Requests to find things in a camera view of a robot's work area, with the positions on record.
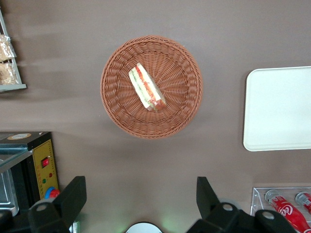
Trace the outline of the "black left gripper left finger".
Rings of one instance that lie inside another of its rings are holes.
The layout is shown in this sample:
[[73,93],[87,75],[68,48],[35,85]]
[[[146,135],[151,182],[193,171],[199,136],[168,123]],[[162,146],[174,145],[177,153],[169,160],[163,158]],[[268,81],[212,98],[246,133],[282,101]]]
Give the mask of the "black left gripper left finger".
[[2,233],[69,233],[87,200],[86,179],[76,176],[54,199],[35,203],[25,213],[12,216],[1,210]]

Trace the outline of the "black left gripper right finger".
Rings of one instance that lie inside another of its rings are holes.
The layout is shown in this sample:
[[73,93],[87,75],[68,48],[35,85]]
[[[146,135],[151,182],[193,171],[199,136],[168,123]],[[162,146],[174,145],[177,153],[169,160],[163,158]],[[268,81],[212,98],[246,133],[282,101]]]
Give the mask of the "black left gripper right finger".
[[234,204],[220,202],[206,177],[197,178],[196,203],[201,218],[189,233],[294,233],[278,212],[259,210],[251,216]]

